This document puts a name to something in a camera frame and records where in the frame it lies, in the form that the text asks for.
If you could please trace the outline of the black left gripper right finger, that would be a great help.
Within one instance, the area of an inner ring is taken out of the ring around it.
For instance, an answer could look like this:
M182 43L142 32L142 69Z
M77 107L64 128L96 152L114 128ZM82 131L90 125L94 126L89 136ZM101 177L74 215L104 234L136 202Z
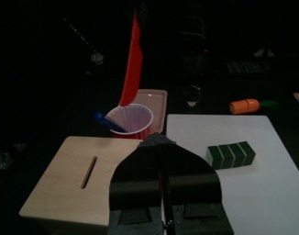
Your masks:
M216 171L165 136L154 136L168 235L233 235Z

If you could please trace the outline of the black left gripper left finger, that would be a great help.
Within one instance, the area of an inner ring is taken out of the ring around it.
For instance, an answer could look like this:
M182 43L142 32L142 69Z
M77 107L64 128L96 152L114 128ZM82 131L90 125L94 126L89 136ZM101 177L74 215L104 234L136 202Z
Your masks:
M108 235L162 235L157 144L150 134L118 163L109 185Z

